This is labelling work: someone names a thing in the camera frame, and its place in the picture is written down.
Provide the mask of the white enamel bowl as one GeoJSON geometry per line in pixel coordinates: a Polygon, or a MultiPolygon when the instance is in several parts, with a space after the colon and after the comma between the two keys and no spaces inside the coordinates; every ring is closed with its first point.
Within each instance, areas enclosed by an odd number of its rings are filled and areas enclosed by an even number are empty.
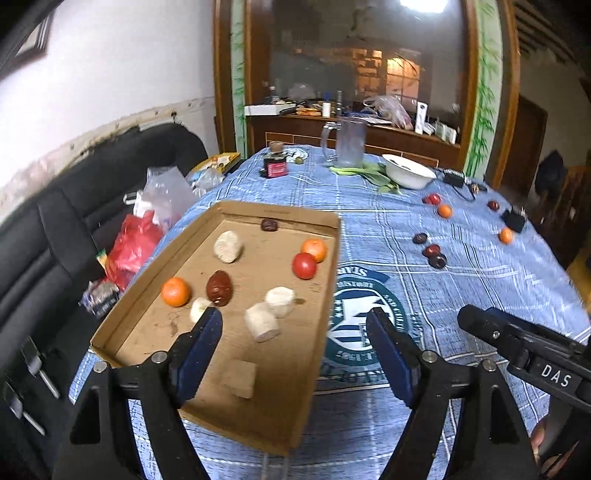
{"type": "Polygon", "coordinates": [[[388,177],[401,187],[412,190],[423,190],[437,176],[430,168],[393,154],[383,154],[388,177]]]}

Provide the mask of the yellow box on sofa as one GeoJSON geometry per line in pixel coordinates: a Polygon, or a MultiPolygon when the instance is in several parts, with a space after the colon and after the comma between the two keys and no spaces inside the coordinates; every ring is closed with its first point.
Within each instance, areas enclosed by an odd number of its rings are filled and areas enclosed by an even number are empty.
{"type": "Polygon", "coordinates": [[[242,160],[239,152],[223,152],[209,157],[195,166],[191,173],[214,168],[219,173],[228,174],[242,160]]]}

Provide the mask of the beige bun chunk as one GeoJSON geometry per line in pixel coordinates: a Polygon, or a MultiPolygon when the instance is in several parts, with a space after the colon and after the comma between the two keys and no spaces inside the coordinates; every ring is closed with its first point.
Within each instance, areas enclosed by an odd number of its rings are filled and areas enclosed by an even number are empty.
{"type": "Polygon", "coordinates": [[[294,309],[296,294],[294,290],[287,287],[274,287],[266,292],[264,302],[276,318],[283,318],[294,309]]]}
{"type": "Polygon", "coordinates": [[[205,310],[211,307],[212,303],[210,299],[204,297],[198,297],[193,301],[191,305],[190,312],[189,312],[189,319],[193,324],[196,324],[202,315],[204,315],[205,310]]]}
{"type": "Polygon", "coordinates": [[[243,399],[253,396],[256,384],[256,364],[232,359],[226,363],[221,376],[221,385],[232,395],[243,399]]]}
{"type": "Polygon", "coordinates": [[[263,343],[280,334],[280,325],[266,302],[252,305],[245,310],[245,325],[254,341],[263,343]]]}

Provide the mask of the black power adapter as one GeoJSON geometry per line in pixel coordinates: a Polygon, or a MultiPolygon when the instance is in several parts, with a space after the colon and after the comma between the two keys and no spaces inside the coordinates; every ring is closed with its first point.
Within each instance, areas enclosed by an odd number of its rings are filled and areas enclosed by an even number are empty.
{"type": "Polygon", "coordinates": [[[463,188],[466,184],[466,176],[463,172],[445,169],[443,171],[443,182],[455,188],[463,188]]]}

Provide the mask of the round beige steamed bun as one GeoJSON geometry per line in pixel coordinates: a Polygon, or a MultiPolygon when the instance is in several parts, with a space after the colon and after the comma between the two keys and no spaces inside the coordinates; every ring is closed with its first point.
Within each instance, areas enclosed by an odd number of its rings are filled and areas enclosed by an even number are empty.
{"type": "Polygon", "coordinates": [[[225,264],[235,262],[242,255],[242,240],[235,231],[228,230],[221,233],[214,242],[214,256],[225,264]]]}

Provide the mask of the wooden sideboard cabinet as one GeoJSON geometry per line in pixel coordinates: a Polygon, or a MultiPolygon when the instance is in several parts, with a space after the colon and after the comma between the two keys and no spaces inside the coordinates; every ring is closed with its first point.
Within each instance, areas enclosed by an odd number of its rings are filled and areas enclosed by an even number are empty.
{"type": "Polygon", "coordinates": [[[421,135],[386,125],[361,127],[335,119],[337,127],[329,128],[331,120],[322,117],[253,116],[246,119],[249,153],[266,148],[274,141],[286,145],[311,145],[332,154],[336,146],[363,147],[374,155],[392,154],[411,159],[429,167],[463,168],[461,148],[435,136],[421,135]]]}

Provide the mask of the small orange tangerine near bowl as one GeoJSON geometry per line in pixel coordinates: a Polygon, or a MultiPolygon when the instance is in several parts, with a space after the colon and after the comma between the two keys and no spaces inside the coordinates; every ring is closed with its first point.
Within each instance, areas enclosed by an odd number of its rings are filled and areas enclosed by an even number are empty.
{"type": "Polygon", "coordinates": [[[442,204],[438,207],[438,215],[444,219],[449,219],[453,215],[453,209],[447,204],[442,204]]]}

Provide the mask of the small red tomato near bowl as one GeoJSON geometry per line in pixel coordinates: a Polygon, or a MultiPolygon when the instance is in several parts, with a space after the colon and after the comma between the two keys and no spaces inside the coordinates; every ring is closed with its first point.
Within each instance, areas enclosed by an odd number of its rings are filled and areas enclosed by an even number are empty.
{"type": "Polygon", "coordinates": [[[437,193],[432,193],[422,199],[424,204],[439,206],[441,204],[441,197],[437,193]]]}

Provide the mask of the clear plastic bag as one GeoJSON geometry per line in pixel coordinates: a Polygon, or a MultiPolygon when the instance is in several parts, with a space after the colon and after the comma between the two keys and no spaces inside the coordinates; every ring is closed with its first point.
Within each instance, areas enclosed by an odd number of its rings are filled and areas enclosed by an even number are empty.
{"type": "Polygon", "coordinates": [[[176,166],[151,167],[147,169],[144,187],[137,192],[132,213],[143,217],[147,211],[152,211],[152,222],[166,233],[196,201],[197,197],[176,166]]]}

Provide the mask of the framed wall picture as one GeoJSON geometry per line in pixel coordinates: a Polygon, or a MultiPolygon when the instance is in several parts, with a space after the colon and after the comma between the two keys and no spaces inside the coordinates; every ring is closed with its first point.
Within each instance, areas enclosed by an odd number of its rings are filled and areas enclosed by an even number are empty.
{"type": "Polygon", "coordinates": [[[15,55],[1,68],[1,79],[41,59],[47,51],[54,12],[51,11],[24,40],[15,55]]]}

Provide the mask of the blue plaid tablecloth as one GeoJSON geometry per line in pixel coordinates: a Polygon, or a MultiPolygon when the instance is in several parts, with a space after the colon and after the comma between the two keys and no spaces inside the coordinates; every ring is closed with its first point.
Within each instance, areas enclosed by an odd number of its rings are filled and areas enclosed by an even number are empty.
{"type": "Polygon", "coordinates": [[[195,424],[187,433],[213,479],[375,479],[386,466],[408,419],[367,342],[360,311],[384,305],[420,344],[454,363],[495,359],[487,344],[463,332],[467,304],[496,307],[578,341],[590,335],[588,314],[546,242],[527,227],[513,242],[498,240],[500,217],[487,203],[494,192],[462,200],[447,185],[430,191],[453,209],[440,218],[423,193],[380,193],[358,176],[339,176],[311,149],[287,176],[266,180],[253,156],[202,197],[173,234],[212,204],[238,200],[315,208],[342,221],[338,289],[311,417],[301,446],[287,457],[245,447],[195,424]],[[414,244],[425,232],[426,244],[414,244]],[[443,269],[422,254],[437,244],[443,269]]]}

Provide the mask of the brown cardboard tray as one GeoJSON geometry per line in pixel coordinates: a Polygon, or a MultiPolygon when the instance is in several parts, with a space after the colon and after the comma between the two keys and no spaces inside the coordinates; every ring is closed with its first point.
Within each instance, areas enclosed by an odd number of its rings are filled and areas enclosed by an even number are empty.
{"type": "Polygon", "coordinates": [[[222,334],[197,390],[181,410],[184,418],[252,448],[284,455],[297,447],[308,421],[339,263],[341,222],[335,214],[297,207],[221,201],[184,226],[127,287],[91,339],[103,360],[122,367],[143,362],[170,348],[189,331],[187,307],[173,308],[160,296],[162,284],[183,279],[194,297],[205,295],[211,275],[228,273],[233,296],[221,307],[222,334]],[[276,232],[260,229],[263,218],[279,223],[276,232]],[[242,240],[242,255],[225,264],[213,254],[215,240],[232,230],[242,240]],[[328,255],[315,277],[301,280],[291,263],[308,238],[321,238],[328,255]],[[253,340],[245,310],[262,302],[274,287],[294,290],[294,310],[280,319],[280,334],[253,340]],[[253,396],[243,399],[221,385],[226,363],[236,359],[256,364],[253,396]]]}

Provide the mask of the large red jujube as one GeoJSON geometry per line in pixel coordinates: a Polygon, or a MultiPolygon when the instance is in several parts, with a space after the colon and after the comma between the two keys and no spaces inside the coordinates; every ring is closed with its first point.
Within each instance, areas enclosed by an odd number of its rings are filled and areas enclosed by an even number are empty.
{"type": "Polygon", "coordinates": [[[231,279],[225,271],[217,270],[209,277],[206,287],[206,296],[215,306],[228,305],[233,296],[231,279]]]}

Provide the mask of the dark red jujube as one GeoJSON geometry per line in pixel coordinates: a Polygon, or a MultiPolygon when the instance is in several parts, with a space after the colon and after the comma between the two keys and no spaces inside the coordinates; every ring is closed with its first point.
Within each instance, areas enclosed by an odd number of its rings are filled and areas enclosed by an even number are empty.
{"type": "Polygon", "coordinates": [[[500,208],[500,205],[497,201],[495,200],[491,200],[487,203],[487,206],[489,207],[490,210],[492,211],[498,211],[500,208]]]}
{"type": "Polygon", "coordinates": [[[431,258],[432,256],[439,255],[441,253],[441,247],[437,244],[431,244],[425,247],[422,251],[422,254],[427,257],[431,258]]]}

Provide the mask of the black leather sofa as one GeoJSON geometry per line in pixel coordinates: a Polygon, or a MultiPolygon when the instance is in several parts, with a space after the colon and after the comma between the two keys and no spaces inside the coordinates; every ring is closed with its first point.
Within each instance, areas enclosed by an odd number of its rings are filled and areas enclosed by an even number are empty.
{"type": "Polygon", "coordinates": [[[186,174],[206,157],[179,124],[133,128],[95,146],[2,223],[1,384],[42,427],[1,404],[2,478],[51,476],[72,411],[69,387],[99,324],[79,302],[104,273],[97,254],[112,248],[132,211],[124,195],[143,187],[150,167],[186,174]]]}

